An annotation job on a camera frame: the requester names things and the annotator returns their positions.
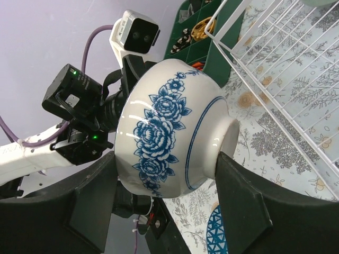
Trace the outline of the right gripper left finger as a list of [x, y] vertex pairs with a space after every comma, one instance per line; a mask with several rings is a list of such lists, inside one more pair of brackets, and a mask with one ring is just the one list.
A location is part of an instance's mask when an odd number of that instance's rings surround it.
[[114, 152], [23, 198], [1, 200], [1, 253], [103, 253], [117, 185]]

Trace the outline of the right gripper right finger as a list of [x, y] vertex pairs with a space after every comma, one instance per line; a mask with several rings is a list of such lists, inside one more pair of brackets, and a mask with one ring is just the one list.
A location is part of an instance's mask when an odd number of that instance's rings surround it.
[[338, 202], [283, 188], [223, 152], [215, 180], [229, 253], [338, 253]]

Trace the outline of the red diamond patterned bowl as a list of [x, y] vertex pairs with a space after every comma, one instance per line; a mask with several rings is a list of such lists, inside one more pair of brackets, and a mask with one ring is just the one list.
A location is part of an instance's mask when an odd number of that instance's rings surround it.
[[229, 254], [220, 205], [213, 209], [208, 219], [206, 246], [208, 254]]

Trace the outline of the blue patterned white bowl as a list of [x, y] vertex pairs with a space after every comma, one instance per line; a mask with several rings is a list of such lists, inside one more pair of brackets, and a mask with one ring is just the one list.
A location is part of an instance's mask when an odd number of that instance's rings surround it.
[[215, 177], [220, 152], [234, 155], [239, 128], [211, 77], [182, 60], [163, 60], [123, 108], [114, 143], [119, 179], [136, 195], [189, 194]]

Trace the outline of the pale green ceramic bowl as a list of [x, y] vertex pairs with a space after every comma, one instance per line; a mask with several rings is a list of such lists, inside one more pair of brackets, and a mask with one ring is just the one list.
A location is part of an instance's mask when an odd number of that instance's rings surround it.
[[310, 7], [321, 7], [337, 2], [337, 0], [301, 0], [305, 5]]

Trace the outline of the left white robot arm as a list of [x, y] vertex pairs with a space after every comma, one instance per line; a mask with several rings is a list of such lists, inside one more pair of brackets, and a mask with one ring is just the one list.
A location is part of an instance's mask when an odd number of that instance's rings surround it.
[[20, 183], [32, 173], [79, 166], [114, 148], [109, 134], [118, 129], [127, 98], [154, 61], [128, 54], [122, 67], [100, 84], [71, 64], [64, 65], [42, 101], [60, 123], [25, 139], [1, 146], [1, 199], [23, 196]]

